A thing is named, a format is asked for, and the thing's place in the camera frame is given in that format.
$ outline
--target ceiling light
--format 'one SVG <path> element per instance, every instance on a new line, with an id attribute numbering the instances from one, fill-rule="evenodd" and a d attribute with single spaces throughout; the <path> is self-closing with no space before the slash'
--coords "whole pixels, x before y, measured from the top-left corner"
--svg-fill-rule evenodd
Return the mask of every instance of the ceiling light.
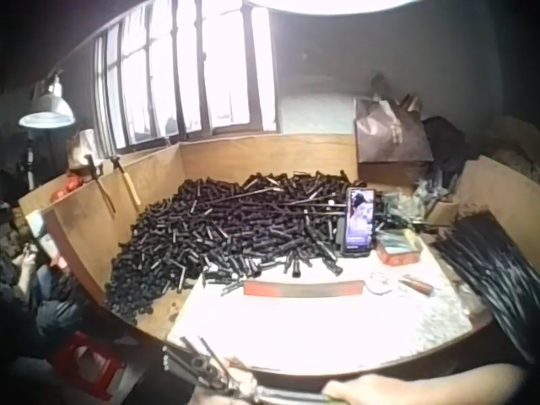
<path id="1" fill-rule="evenodd" d="M 420 0 L 250 0 L 250 3 L 298 14 L 340 15 L 374 13 Z"/>

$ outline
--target white work surface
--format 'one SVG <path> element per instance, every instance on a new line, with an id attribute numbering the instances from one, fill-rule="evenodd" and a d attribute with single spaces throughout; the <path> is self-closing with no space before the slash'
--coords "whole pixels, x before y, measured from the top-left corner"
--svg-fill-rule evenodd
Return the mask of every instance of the white work surface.
<path id="1" fill-rule="evenodd" d="M 389 267 L 374 251 L 370 257 L 339 259 L 336 278 L 321 260 L 302 263 L 302 277 L 283 266 L 259 280 L 280 283 L 329 283 L 359 280 L 374 271 L 411 276 L 435 287 L 426 297 L 404 285 L 385 295 L 337 298 L 244 296 L 242 289 L 220 296 L 222 286 L 199 279 L 167 340 L 183 346 L 204 337 L 220 357 L 236 357 L 247 366 L 287 375 L 334 375 L 378 367 L 436 348 L 472 330 L 450 281 L 426 245 L 419 263 Z"/>

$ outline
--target red stool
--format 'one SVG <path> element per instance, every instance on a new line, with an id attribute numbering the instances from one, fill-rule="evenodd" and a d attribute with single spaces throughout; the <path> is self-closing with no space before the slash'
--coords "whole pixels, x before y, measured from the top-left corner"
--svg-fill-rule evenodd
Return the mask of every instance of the red stool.
<path id="1" fill-rule="evenodd" d="M 80 375 L 79 361 L 88 353 L 92 354 L 93 359 L 99 358 L 99 362 L 95 362 L 99 363 L 97 365 L 99 374 L 93 378 L 94 381 L 89 381 Z M 117 373 L 123 374 L 126 367 L 125 363 L 117 359 L 108 348 L 92 342 L 81 332 L 75 332 L 73 337 L 52 355 L 49 363 L 57 374 L 72 386 L 103 401 L 111 399 L 111 394 L 107 390 Z"/>

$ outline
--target dark clothing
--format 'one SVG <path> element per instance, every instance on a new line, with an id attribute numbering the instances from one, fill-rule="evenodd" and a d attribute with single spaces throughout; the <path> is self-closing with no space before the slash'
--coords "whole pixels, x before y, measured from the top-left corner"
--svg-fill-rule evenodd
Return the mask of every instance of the dark clothing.
<path id="1" fill-rule="evenodd" d="M 9 274 L 13 264 L 2 259 L 0 277 L 0 366 L 17 359 L 44 359 L 53 354 L 77 329 L 81 310 L 77 303 L 50 300 L 52 275 L 41 267 L 30 283 L 26 302 Z"/>

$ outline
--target pliers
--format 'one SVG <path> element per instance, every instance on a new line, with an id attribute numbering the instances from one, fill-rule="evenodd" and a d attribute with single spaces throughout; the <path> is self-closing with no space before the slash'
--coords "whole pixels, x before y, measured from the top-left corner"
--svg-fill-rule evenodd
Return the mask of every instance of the pliers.
<path id="1" fill-rule="evenodd" d="M 324 394 L 278 390 L 260 386 L 255 379 L 252 379 L 249 384 L 241 384 L 229 373 L 229 370 L 202 337 L 199 337 L 199 340 L 209 355 L 199 353 L 185 337 L 181 340 L 194 357 L 191 362 L 187 362 L 164 346 L 165 371 L 169 371 L 194 386 L 201 386 L 213 391 L 217 395 L 267 405 L 343 405 L 345 403 L 333 400 Z"/>

